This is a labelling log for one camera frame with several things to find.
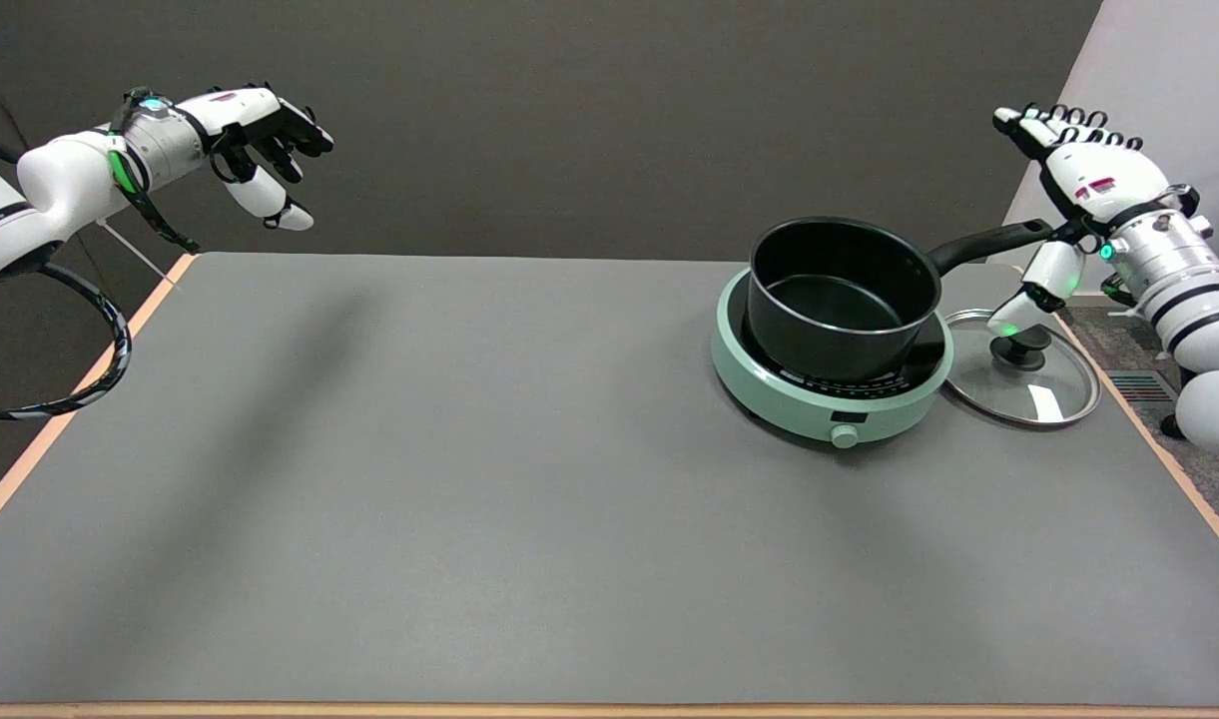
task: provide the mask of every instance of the white wall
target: white wall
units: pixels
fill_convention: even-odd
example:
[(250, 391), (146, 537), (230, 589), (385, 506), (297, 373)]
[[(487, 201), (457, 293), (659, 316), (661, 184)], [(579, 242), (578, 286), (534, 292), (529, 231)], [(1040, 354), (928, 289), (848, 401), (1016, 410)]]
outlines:
[[(1117, 132), (1143, 138), (1143, 152), (1169, 182), (1193, 184), (1202, 196), (1199, 213), (1217, 232), (1210, 245), (1219, 253), (1219, 0), (1103, 1), (1059, 101), (1106, 110)], [(1028, 218), (1053, 224), (1062, 218), (1043, 195), (1034, 163), (1006, 222)], [(1032, 253), (1007, 251), (991, 261), (1024, 266)], [(1111, 272), (1111, 266), (1091, 260), (1080, 292), (1101, 291)]]

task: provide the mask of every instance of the black cable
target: black cable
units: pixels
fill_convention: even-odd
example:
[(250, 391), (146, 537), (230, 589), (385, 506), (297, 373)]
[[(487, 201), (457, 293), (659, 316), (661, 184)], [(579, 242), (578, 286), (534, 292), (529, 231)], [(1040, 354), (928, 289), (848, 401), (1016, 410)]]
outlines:
[(129, 367), (129, 351), (130, 345), (133, 345), (129, 336), (129, 323), (126, 322), (124, 314), (116, 306), (115, 301), (107, 299), (102, 291), (90, 283), (84, 282), (79, 274), (72, 273), (71, 269), (48, 263), (43, 264), (37, 272), (69, 286), (71, 290), (78, 292), (78, 295), (83, 296), (85, 301), (99, 311), (104, 322), (112, 329), (112, 363), (107, 366), (107, 369), (104, 369), (101, 378), (94, 380), (89, 386), (72, 392), (72, 395), (67, 395), (62, 400), (40, 401), (40, 403), (17, 407), (15, 409), (0, 409), (0, 419), (56, 418), (60, 414), (67, 414), (88, 407), (94, 401), (101, 400), (108, 390), (116, 386), (121, 381), (121, 378), (124, 377), (126, 368)]

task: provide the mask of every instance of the gray table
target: gray table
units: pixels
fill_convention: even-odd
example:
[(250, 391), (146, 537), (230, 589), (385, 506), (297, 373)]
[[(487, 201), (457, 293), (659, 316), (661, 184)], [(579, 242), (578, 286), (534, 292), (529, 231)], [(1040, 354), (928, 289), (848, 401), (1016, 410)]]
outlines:
[(784, 441), (737, 269), (202, 256), (0, 514), (0, 701), (1219, 706), (1219, 540), (1111, 397)]

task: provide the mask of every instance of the gray wall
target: gray wall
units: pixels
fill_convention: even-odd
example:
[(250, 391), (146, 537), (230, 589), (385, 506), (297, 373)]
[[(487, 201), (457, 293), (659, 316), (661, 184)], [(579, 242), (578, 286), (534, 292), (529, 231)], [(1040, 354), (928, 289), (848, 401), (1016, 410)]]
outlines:
[[(1004, 217), (1024, 162), (990, 111), (1057, 96), (1096, 10), (0, 0), (0, 88), (33, 140), (106, 122), (132, 85), (184, 99), (267, 79), (312, 105), (339, 143), (294, 191), (313, 232), (262, 230), (204, 173), (158, 193), (211, 250), (736, 260), (805, 213), (934, 246)], [(138, 218), (113, 224), (174, 260)], [(84, 234), (138, 306), (151, 274)], [(0, 286), (0, 401), (67, 389), (102, 349), (89, 311), (40, 285)], [(35, 429), (0, 428), (0, 476)]]

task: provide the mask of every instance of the glass pot lid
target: glass pot lid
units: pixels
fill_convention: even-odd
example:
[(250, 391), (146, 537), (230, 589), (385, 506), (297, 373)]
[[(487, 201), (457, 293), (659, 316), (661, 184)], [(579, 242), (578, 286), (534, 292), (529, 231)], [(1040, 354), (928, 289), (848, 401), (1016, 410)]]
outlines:
[(946, 385), (968, 405), (1013, 423), (1061, 428), (1085, 418), (1101, 400), (1092, 363), (1070, 340), (1043, 324), (998, 338), (989, 310), (946, 318), (956, 362)]

